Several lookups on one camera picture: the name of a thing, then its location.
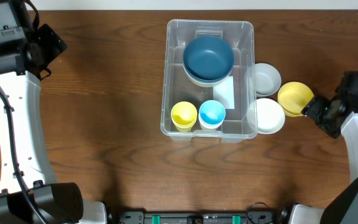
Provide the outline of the yellow small bowl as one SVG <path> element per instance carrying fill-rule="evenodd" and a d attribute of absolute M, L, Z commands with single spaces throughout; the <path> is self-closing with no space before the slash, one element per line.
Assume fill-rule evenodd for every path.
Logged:
<path fill-rule="evenodd" d="M 289 117 L 303 116 L 301 111 L 313 97 L 311 89 L 300 82 L 286 83 L 278 91 L 278 103 Z"/>

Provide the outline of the white small bowl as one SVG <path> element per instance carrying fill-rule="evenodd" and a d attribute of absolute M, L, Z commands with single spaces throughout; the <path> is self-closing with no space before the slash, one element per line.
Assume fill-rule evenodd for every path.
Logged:
<path fill-rule="evenodd" d="M 259 134 L 273 134 L 283 128 L 285 113 L 276 101 L 259 98 L 256 100 L 256 109 Z"/>

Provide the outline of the grey small bowl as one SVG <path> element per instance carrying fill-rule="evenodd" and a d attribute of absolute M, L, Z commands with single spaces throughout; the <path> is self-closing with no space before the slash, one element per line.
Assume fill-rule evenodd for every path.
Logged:
<path fill-rule="evenodd" d="M 255 70 L 255 91 L 257 97 L 266 97 L 276 93 L 282 84 L 279 71 L 267 63 L 257 63 Z"/>

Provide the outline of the light blue cup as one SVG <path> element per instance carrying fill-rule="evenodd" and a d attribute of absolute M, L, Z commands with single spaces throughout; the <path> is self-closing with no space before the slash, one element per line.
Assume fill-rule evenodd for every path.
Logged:
<path fill-rule="evenodd" d="M 221 124 L 226 117 L 224 105 L 216 100 L 205 101 L 199 110 L 201 120 L 208 125 Z"/>

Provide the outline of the cream beige bowl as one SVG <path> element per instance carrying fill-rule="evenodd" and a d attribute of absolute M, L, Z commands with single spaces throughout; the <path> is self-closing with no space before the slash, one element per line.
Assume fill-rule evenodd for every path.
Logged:
<path fill-rule="evenodd" d="M 198 85 L 198 86 L 201 86 L 204 88 L 217 86 L 217 85 L 221 84 L 224 80 L 226 80 L 230 75 L 230 73 L 228 73 L 222 79 L 212 80 L 212 81 L 204 81 L 204 80 L 200 80 L 199 78 L 194 77 L 188 70 L 185 70 L 185 73 L 191 82 L 193 82 L 195 85 Z"/>

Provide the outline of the dark blue bowl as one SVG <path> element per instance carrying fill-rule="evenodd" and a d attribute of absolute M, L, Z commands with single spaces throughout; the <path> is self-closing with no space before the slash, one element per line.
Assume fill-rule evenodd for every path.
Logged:
<path fill-rule="evenodd" d="M 228 42 L 216 36 L 204 35 L 185 47 L 183 63 L 190 68 L 210 65 L 231 67 L 235 64 L 235 56 Z"/>
<path fill-rule="evenodd" d="M 183 64 L 187 75 L 200 83 L 217 83 L 227 78 L 233 71 L 233 66 L 225 67 L 222 65 L 196 66 L 190 68 Z"/>

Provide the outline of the yellow cup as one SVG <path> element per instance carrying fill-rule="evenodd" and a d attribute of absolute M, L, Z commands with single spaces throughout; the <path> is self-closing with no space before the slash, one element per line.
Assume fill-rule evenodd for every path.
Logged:
<path fill-rule="evenodd" d="M 192 127 L 194 126 L 195 122 L 191 124 L 178 124 L 174 123 L 174 126 L 179 132 L 189 132 L 191 131 Z"/>
<path fill-rule="evenodd" d="M 197 109 L 195 105 L 187 101 L 176 103 L 171 110 L 171 119 L 177 126 L 192 126 L 197 119 Z"/>

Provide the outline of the cream white cup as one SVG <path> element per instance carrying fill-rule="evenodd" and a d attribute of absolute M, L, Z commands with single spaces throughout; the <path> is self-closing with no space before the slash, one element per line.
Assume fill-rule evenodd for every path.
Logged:
<path fill-rule="evenodd" d="M 200 122 L 201 129 L 205 131 L 215 131 L 222 125 L 222 122 L 218 124 L 208 124 L 205 123 L 202 119 L 200 119 L 199 122 Z"/>

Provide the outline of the yellow cup front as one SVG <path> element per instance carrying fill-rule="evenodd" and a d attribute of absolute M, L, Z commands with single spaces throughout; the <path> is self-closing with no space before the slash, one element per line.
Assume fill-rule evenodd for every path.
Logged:
<path fill-rule="evenodd" d="M 174 126 L 179 132 L 189 132 L 191 131 L 192 127 L 194 126 L 195 122 L 191 124 L 178 124 L 174 123 Z"/>

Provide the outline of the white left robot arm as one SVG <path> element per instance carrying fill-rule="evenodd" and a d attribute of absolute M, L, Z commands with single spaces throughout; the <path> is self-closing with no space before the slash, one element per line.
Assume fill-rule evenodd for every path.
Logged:
<path fill-rule="evenodd" d="M 40 119 L 40 73 L 67 45 L 48 26 L 0 24 L 0 223 L 107 223 L 104 203 L 58 183 Z"/>

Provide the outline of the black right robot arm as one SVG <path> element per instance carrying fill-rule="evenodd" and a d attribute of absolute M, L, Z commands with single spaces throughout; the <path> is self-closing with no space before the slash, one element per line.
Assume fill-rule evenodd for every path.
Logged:
<path fill-rule="evenodd" d="M 285 223 L 358 223 L 358 98 L 315 96 L 302 113 L 331 136 L 343 136 L 351 183 L 325 209 L 294 205 Z"/>

